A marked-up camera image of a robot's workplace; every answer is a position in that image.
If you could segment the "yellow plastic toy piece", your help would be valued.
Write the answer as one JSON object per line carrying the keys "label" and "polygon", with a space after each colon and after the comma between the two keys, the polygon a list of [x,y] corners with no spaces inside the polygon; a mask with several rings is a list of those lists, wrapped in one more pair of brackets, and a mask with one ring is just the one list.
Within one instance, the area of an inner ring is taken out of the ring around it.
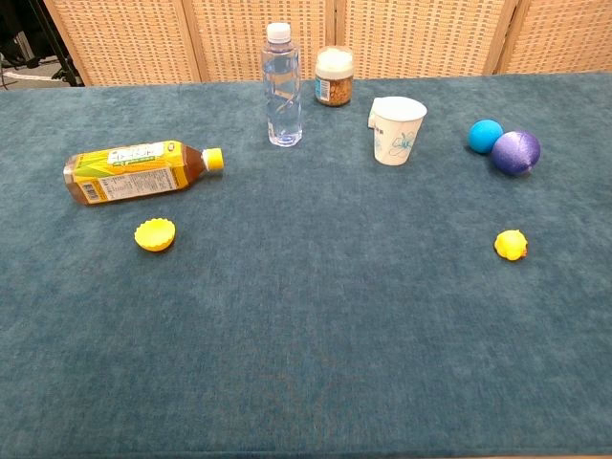
{"label": "yellow plastic toy piece", "polygon": [[496,253],[509,261],[517,261],[528,253],[528,241],[519,229],[500,232],[493,243]]}

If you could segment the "white paper cup blue print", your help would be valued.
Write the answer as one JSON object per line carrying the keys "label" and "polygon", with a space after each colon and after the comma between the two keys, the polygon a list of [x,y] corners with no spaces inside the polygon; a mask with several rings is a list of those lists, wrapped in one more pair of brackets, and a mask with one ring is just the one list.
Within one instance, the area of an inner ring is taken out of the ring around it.
{"label": "white paper cup blue print", "polygon": [[413,98],[382,97],[372,128],[376,161],[391,166],[406,163],[426,113],[426,107]]}

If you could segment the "teal table cloth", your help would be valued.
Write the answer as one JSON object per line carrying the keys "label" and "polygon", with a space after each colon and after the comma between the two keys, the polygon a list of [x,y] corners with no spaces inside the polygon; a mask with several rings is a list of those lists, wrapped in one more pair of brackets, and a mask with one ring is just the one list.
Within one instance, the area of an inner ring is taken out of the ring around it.
{"label": "teal table cloth", "polygon": [[[374,98],[427,113],[380,164]],[[612,74],[0,89],[0,459],[612,453]],[[540,142],[521,176],[468,147]],[[76,154],[222,150],[189,187],[83,205]],[[176,227],[146,251],[136,228]],[[520,230],[527,255],[493,243]]]}

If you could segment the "clear plastic water bottle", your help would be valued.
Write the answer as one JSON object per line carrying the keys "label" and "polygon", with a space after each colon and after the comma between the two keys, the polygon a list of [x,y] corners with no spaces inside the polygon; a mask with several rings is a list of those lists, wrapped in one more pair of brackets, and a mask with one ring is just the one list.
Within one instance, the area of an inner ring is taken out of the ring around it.
{"label": "clear plastic water bottle", "polygon": [[289,23],[267,26],[261,55],[269,141],[294,146],[302,138],[300,50]]}

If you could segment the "glass jar white lid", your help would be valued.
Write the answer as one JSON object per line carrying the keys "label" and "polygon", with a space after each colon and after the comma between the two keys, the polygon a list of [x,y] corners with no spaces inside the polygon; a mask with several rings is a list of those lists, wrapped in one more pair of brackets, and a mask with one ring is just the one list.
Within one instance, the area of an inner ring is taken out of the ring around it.
{"label": "glass jar white lid", "polygon": [[327,46],[317,53],[315,97],[326,106],[337,107],[352,98],[353,52],[347,47]]}

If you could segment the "yellow round lid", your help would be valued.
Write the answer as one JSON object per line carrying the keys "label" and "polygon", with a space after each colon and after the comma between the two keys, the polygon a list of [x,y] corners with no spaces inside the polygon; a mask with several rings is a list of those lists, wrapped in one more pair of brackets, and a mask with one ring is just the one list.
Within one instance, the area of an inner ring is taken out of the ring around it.
{"label": "yellow round lid", "polygon": [[135,232],[136,243],[146,251],[163,251],[176,235],[174,223],[165,218],[153,218],[140,224]]}

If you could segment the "tea bottle yellow label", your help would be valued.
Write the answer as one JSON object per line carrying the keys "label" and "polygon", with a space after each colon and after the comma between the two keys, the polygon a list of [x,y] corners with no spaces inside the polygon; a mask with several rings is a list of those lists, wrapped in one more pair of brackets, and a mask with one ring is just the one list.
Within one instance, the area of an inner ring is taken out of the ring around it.
{"label": "tea bottle yellow label", "polygon": [[223,169],[220,148],[166,140],[76,154],[64,165],[63,178],[77,202],[97,205],[184,189]]}

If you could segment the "light blue ball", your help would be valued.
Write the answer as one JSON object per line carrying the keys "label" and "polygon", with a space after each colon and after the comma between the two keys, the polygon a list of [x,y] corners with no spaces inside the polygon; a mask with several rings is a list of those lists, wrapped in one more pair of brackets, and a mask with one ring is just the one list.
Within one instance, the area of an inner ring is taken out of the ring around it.
{"label": "light blue ball", "polygon": [[489,154],[495,142],[504,134],[504,129],[495,120],[479,120],[468,133],[468,147],[479,154]]}

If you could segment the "purple ball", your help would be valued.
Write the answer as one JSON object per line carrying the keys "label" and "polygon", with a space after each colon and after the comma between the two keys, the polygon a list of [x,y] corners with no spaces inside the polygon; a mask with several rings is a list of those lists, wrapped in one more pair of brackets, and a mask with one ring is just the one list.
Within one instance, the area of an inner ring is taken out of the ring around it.
{"label": "purple ball", "polygon": [[521,176],[532,170],[540,158],[540,142],[527,131],[509,131],[492,147],[492,163],[501,172]]}

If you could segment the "wicker folding screen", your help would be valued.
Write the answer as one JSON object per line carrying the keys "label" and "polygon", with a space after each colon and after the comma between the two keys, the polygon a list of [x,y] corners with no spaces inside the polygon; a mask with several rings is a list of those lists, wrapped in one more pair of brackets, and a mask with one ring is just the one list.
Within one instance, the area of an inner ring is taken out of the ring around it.
{"label": "wicker folding screen", "polygon": [[358,78],[612,72],[612,0],[44,0],[88,85],[258,80],[265,30],[287,22]]}

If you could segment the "black tripod stand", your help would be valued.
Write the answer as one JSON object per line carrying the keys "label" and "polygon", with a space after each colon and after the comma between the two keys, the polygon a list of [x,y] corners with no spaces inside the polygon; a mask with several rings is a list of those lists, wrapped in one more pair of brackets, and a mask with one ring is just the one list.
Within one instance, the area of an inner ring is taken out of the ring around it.
{"label": "black tripod stand", "polygon": [[73,87],[82,87],[84,82],[44,0],[17,0],[17,7],[24,33],[37,61],[55,56],[60,70],[54,74],[54,78],[62,79]]}

